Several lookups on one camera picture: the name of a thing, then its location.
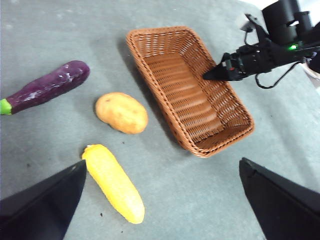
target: black cable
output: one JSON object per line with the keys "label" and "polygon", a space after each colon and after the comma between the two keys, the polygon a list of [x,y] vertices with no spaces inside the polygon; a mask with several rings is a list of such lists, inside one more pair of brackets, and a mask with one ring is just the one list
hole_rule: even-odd
{"label": "black cable", "polygon": [[277,86],[277,84],[281,81],[281,79],[282,79],[285,75],[287,75],[287,73],[289,73],[292,69],[294,69],[297,64],[301,64],[301,62],[300,62],[300,61],[295,62],[295,63],[294,63],[277,81],[275,81],[275,83],[274,83],[273,85],[271,85],[271,86],[263,86],[263,85],[260,84],[259,79],[258,79],[258,76],[259,76],[260,73],[258,73],[258,74],[255,75],[255,82],[256,82],[256,84],[257,84],[260,88],[262,88],[262,89],[272,89],[272,88],[274,88],[275,86]]}
{"label": "black cable", "polygon": [[247,36],[248,36],[248,31],[245,32],[245,35],[244,35],[244,43],[245,45],[249,46],[249,47],[253,47],[253,48],[258,48],[258,46],[255,46],[255,45],[251,45],[249,43],[247,43]]}

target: brown wicker basket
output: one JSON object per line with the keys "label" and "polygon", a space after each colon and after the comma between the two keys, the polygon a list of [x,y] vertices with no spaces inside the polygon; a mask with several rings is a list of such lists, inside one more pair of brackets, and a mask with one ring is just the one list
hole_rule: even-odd
{"label": "brown wicker basket", "polygon": [[230,84],[202,78],[216,63],[193,30],[136,29],[127,44],[184,149],[207,158],[253,132],[254,121]]}

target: eggplant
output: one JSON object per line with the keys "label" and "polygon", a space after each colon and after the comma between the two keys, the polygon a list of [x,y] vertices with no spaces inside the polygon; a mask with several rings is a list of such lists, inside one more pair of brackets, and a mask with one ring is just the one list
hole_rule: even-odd
{"label": "eggplant", "polygon": [[83,61],[73,60],[25,85],[20,91],[0,101],[0,113],[16,114],[43,104],[81,85],[90,68]]}

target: gray mat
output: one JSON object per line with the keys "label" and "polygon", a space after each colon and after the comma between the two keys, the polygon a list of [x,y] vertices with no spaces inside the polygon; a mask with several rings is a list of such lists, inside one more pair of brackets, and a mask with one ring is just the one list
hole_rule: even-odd
{"label": "gray mat", "polygon": [[[256,130],[201,159],[176,143],[125,43],[132,29],[186,25],[219,62],[243,44],[235,25],[243,13],[262,20],[257,8],[237,0],[2,0],[2,97],[70,60],[85,61],[91,75],[46,104],[1,116],[1,198],[72,165],[87,144],[100,143],[139,190],[144,222],[128,223],[88,175],[66,240],[262,240],[239,178],[241,157],[320,192],[320,97],[303,70],[297,67],[272,90],[258,88],[253,77],[232,83]],[[287,68],[261,81],[271,84]],[[146,107],[143,133],[126,135],[97,119],[94,102],[115,91]]]}

